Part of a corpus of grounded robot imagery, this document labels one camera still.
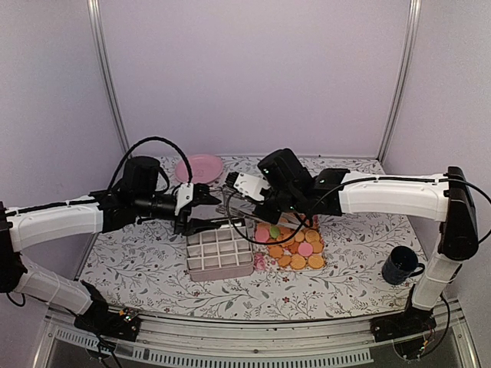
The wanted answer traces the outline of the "metal tongs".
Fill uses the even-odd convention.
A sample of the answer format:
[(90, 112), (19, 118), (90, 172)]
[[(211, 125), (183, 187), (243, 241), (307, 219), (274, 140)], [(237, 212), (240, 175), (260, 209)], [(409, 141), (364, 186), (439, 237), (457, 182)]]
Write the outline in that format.
[[(241, 209), (236, 209), (233, 207), (229, 208), (229, 211), (226, 210), (226, 207), (224, 205), (217, 205), (216, 206), (216, 212), (222, 215), (227, 215), (230, 213), (232, 217), (239, 217), (239, 218), (244, 218), (244, 219), (249, 219), (253, 220), (255, 222), (264, 222), (264, 223), (269, 223), (270, 225), (273, 225), (273, 222), (268, 222), (266, 220), (260, 219), (258, 216), (253, 215), (252, 213), (245, 212)], [(286, 218), (280, 218), (278, 222), (276, 222), (274, 225), (277, 226), (283, 226), (286, 228), (290, 229), (295, 229), (300, 225), (300, 222), (298, 220), (291, 219), (289, 217)]]

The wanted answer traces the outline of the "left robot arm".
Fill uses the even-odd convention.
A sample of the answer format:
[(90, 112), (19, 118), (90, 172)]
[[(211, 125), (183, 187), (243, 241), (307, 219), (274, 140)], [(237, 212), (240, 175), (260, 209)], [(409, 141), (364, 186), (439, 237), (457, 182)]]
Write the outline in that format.
[(27, 294), (84, 318), (98, 333), (114, 326), (114, 316), (95, 286), (71, 281), (22, 255), (26, 248), (75, 235), (103, 234), (146, 220), (170, 222), (176, 235), (217, 229), (212, 220), (192, 218), (193, 208), (218, 205), (207, 184), (183, 183), (157, 190), (166, 173), (157, 159), (136, 156), (120, 165), (122, 177), (108, 189), (46, 205), (1, 209), (1, 292)]

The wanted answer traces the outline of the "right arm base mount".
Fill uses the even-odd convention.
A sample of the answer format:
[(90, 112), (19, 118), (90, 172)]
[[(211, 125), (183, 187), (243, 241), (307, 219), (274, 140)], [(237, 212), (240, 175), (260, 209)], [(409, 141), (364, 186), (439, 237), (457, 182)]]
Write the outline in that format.
[(436, 326), (433, 317), (421, 321), (418, 318), (404, 318), (402, 314), (377, 317), (370, 321), (375, 341), (391, 340), (395, 353), (405, 360), (418, 360), (422, 357), (434, 338)]

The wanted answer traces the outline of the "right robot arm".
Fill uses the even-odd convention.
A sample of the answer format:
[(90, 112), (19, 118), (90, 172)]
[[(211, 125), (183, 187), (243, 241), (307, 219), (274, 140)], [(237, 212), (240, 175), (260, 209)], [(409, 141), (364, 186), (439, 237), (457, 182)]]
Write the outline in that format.
[(437, 244), (397, 328), (413, 334), (425, 324), (443, 289), (461, 264), (478, 251), (476, 210), (460, 168), (429, 176), (369, 175), (327, 168), (312, 175), (290, 149), (263, 158), (259, 175), (239, 175), (236, 187), (255, 203), (254, 213), (275, 224), (283, 213), (353, 215), (381, 213), (413, 216), (440, 223)]

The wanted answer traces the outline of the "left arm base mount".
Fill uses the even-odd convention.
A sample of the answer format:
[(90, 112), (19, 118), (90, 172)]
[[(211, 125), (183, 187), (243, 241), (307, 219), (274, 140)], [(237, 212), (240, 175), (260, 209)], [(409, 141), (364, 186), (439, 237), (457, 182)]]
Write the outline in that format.
[(140, 332), (141, 319), (111, 312), (104, 307), (90, 307), (75, 317), (74, 326), (96, 336), (135, 342)]

